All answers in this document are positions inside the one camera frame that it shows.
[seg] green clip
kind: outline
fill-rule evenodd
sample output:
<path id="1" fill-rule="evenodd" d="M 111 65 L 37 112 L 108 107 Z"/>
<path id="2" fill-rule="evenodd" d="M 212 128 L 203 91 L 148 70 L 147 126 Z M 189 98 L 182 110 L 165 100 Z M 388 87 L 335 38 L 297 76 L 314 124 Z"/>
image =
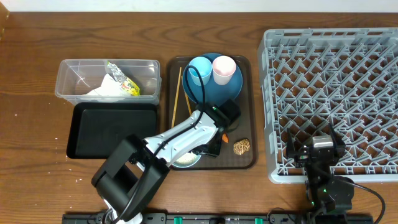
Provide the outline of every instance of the green clip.
<path id="1" fill-rule="evenodd" d="M 182 224 L 182 217 L 174 217 L 174 224 Z"/>
<path id="2" fill-rule="evenodd" d="M 262 224 L 262 218 L 255 218 L 254 224 Z"/>

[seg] yellow snack wrapper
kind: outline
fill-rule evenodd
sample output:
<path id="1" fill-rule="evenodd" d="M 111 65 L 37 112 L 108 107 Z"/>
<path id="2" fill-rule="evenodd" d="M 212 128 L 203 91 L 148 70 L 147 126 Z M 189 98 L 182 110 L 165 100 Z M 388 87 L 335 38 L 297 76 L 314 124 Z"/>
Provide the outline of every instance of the yellow snack wrapper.
<path id="1" fill-rule="evenodd" d="M 129 77 L 123 74 L 123 72 L 120 71 L 117 65 L 108 62 L 106 66 L 112 71 L 114 79 L 120 83 L 120 89 L 130 93 L 133 96 L 140 95 L 140 89 L 137 84 L 135 84 Z"/>

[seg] brown tray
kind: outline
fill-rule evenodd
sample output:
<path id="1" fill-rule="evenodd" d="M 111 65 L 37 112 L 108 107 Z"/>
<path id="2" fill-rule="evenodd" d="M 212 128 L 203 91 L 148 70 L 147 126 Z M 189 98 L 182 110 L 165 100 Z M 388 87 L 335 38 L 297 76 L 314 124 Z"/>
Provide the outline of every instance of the brown tray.
<path id="1" fill-rule="evenodd" d="M 235 102 L 241 109 L 241 117 L 239 121 L 231 125 L 234 128 L 238 124 L 238 128 L 231 133 L 228 133 L 229 143 L 223 142 L 221 145 L 221 152 L 217 158 L 210 156 L 202 156 L 200 160 L 189 168 L 177 168 L 171 166 L 173 170 L 223 170 L 223 169 L 248 169 L 257 162 L 257 141 L 256 141 L 256 126 L 254 122 L 254 105 L 253 92 L 251 82 L 251 67 L 250 62 L 243 56 L 231 56 L 242 71 L 243 87 L 235 99 Z M 176 57 L 167 65 L 167 102 L 169 107 L 167 112 L 167 127 L 171 128 L 172 117 L 174 110 L 175 93 L 177 91 L 177 80 L 180 72 L 188 65 L 194 57 Z M 190 101 L 192 111 L 195 110 L 196 104 Z M 180 83 L 180 91 L 178 92 L 177 112 L 175 115 L 175 126 L 185 121 L 189 117 L 187 101 Z M 249 139 L 251 149 L 243 155 L 237 155 L 233 151 L 233 145 L 236 141 L 244 138 Z"/>

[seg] plastic bin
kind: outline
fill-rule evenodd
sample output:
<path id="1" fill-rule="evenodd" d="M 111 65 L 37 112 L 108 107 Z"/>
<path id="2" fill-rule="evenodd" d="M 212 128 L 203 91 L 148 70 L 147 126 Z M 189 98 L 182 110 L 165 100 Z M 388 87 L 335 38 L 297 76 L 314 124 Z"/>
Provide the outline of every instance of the plastic bin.
<path id="1" fill-rule="evenodd" d="M 267 30 L 258 48 L 268 176 L 304 183 L 285 156 L 296 142 L 326 135 L 346 143 L 335 175 L 355 182 L 398 181 L 398 29 Z"/>
<path id="2" fill-rule="evenodd" d="M 107 61 L 120 70 L 141 89 L 140 96 L 85 96 L 101 86 L 104 76 L 111 72 L 106 68 Z M 152 103 L 159 104 L 160 65 L 156 60 L 136 59 L 67 59 L 60 64 L 55 95 L 72 104 L 80 102 L 103 103 Z"/>

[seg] dish rack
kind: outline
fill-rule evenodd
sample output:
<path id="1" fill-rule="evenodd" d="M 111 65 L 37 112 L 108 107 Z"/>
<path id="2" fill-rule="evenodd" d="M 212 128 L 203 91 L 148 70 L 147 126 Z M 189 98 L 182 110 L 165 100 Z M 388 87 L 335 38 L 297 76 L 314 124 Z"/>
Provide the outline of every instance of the dish rack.
<path id="1" fill-rule="evenodd" d="M 398 181 L 398 29 L 267 30 L 257 56 L 268 176 L 304 183 L 286 158 L 295 144 L 328 134 L 346 143 L 331 173 L 355 182 Z"/>

